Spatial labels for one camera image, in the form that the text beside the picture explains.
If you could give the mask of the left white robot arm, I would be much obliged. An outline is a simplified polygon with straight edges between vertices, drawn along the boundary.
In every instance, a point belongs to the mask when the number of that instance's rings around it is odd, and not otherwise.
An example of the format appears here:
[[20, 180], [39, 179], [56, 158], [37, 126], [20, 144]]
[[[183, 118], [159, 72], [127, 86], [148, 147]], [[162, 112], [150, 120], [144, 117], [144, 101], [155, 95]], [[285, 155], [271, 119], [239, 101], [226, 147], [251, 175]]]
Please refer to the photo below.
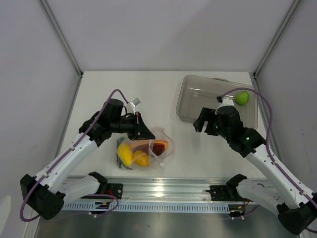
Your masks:
[[114, 199], [108, 192], [107, 179], [97, 172], [91, 172], [66, 186], [63, 183], [89, 154], [114, 133], [126, 134], [130, 140], [155, 138], [144, 124], [140, 112], [135, 110], [139, 103], [138, 98], [127, 105], [118, 99], [108, 99], [100, 111], [83, 123], [64, 152], [34, 176], [26, 174], [20, 180], [23, 197], [21, 220], [28, 221], [24, 217], [26, 205], [36, 211], [39, 217], [50, 220], [65, 204], [82, 197]]

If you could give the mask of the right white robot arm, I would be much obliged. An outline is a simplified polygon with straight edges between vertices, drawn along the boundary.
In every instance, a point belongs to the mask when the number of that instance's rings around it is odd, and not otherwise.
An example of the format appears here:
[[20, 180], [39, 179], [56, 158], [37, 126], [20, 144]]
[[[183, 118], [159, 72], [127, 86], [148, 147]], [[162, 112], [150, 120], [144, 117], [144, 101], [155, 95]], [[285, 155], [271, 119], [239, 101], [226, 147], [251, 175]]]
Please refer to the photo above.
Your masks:
[[202, 108], [193, 126], [196, 132], [221, 136], [273, 185], [273, 189], [269, 189], [243, 175], [236, 175], [226, 188], [230, 199], [243, 197], [259, 204], [276, 215], [283, 227], [294, 235], [299, 235], [317, 218], [317, 194], [286, 168], [255, 129], [243, 125], [234, 106], [216, 110]]

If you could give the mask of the clear zip top bag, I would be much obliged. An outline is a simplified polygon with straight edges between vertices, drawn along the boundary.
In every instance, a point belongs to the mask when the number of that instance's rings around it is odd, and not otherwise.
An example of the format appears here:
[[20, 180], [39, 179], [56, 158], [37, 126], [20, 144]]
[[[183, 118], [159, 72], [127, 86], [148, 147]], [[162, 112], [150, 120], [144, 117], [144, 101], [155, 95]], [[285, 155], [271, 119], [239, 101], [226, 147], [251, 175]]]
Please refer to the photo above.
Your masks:
[[149, 171], [164, 167], [166, 158], [174, 154], [175, 143], [161, 127], [150, 131], [155, 139], [132, 141], [126, 135], [117, 139], [116, 163], [120, 169]]

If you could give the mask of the green onion toy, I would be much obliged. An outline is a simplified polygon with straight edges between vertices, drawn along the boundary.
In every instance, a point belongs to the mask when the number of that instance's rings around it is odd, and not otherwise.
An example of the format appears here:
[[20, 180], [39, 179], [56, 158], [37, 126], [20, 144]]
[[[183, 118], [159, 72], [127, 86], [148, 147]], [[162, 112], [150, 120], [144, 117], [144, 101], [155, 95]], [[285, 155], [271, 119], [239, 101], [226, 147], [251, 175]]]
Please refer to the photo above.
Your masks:
[[[128, 139], [127, 136], [123, 136], [123, 137], [117, 139], [117, 148], [118, 148], [118, 146], [119, 146], [121, 143], [127, 143], [127, 144], [130, 145], [130, 140]], [[116, 156], [117, 156], [117, 159], [116, 159], [117, 165], [118, 165], [118, 167], [119, 167], [120, 169], [132, 170], [132, 168], [131, 168], [132, 165], [129, 166], [129, 167], [125, 166], [117, 154], [116, 154]]]

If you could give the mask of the green guava toy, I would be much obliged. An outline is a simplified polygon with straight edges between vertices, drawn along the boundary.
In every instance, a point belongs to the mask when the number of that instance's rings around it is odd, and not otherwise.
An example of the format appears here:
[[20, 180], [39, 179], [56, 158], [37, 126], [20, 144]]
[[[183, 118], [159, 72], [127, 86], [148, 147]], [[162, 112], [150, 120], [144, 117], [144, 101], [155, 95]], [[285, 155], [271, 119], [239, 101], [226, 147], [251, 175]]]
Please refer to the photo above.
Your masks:
[[241, 106], [247, 105], [249, 100], [250, 94], [247, 91], [240, 92], [235, 96], [235, 102]]

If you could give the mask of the yellow mango toy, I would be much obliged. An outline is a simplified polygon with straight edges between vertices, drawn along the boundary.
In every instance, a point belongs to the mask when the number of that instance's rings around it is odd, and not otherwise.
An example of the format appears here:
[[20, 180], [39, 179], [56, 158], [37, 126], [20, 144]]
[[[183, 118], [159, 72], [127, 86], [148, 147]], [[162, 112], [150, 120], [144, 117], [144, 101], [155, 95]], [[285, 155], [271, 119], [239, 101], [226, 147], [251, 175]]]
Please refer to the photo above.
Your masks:
[[121, 143], [117, 148], [117, 155], [127, 167], [133, 164], [133, 152], [127, 143]]

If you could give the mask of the red meat slice toy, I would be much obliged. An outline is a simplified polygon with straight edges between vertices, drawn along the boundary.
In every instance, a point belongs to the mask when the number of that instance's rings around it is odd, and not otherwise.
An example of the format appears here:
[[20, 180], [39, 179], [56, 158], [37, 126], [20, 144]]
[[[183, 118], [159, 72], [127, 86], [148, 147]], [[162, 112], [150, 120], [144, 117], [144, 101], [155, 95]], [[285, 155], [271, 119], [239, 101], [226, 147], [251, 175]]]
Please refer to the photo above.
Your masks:
[[133, 152], [141, 150], [149, 154], [149, 151], [152, 151], [156, 156], [160, 156], [168, 149], [168, 146], [169, 143], [165, 140], [139, 140], [130, 143]]

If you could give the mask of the yellow lemon toy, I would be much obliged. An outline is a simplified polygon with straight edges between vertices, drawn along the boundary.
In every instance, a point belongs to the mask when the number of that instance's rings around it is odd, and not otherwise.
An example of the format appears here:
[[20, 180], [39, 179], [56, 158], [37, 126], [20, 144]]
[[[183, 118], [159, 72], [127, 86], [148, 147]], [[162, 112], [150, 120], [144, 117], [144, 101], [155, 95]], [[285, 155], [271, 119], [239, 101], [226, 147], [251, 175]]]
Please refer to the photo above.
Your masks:
[[148, 154], [145, 152], [138, 150], [133, 153], [134, 163], [140, 167], [148, 167], [150, 165], [150, 159]]

